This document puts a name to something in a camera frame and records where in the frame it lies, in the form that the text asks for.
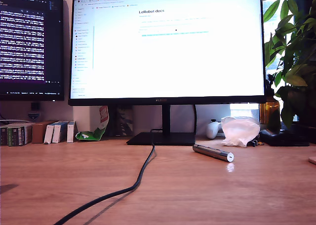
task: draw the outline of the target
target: green packet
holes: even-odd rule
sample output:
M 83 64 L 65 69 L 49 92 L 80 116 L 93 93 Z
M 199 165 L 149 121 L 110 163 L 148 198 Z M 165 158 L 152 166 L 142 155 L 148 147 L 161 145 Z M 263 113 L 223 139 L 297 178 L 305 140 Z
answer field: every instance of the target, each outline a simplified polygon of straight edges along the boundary
M 99 141 L 104 134 L 108 123 L 109 123 L 109 111 L 108 106 L 100 107 L 100 115 L 101 115 L 101 122 L 99 127 L 94 131 L 82 131 L 76 134 L 76 139 L 78 140 L 93 140 Z

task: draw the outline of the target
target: black terminal screen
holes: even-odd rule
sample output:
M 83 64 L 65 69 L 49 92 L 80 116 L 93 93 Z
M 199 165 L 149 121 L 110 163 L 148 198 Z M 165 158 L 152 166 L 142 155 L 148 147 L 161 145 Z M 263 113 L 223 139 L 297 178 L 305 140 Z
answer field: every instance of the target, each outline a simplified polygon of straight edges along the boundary
M 64 100 L 63 0 L 0 0 L 0 100 Z

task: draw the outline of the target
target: metal cylinder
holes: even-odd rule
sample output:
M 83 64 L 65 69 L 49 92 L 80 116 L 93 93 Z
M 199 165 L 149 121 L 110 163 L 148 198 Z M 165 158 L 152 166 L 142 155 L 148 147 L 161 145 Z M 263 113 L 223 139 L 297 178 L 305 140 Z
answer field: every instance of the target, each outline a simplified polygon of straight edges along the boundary
M 222 150 L 213 149 L 209 146 L 194 144 L 193 150 L 195 152 L 199 152 L 207 156 L 211 156 L 211 157 L 223 160 L 225 162 L 232 162 L 234 160 L 234 155 L 231 152 L 225 152 Z

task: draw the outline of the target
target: monitor screen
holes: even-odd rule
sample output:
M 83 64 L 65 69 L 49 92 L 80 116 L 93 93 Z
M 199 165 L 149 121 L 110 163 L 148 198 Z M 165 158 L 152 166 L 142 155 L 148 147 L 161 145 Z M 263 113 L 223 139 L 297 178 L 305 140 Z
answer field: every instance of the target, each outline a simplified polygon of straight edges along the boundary
M 0 0 L 0 100 L 63 100 L 63 0 Z
M 73 0 L 71 105 L 264 99 L 261 0 Z

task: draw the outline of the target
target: game controller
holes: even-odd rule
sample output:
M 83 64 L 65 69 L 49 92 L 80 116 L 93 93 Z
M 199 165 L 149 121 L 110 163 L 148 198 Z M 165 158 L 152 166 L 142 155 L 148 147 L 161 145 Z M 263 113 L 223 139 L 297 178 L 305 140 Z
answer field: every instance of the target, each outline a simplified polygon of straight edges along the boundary
M 212 140 L 216 137 L 220 129 L 222 129 L 222 123 L 216 122 L 216 120 L 212 119 L 212 122 L 206 127 L 206 136 Z

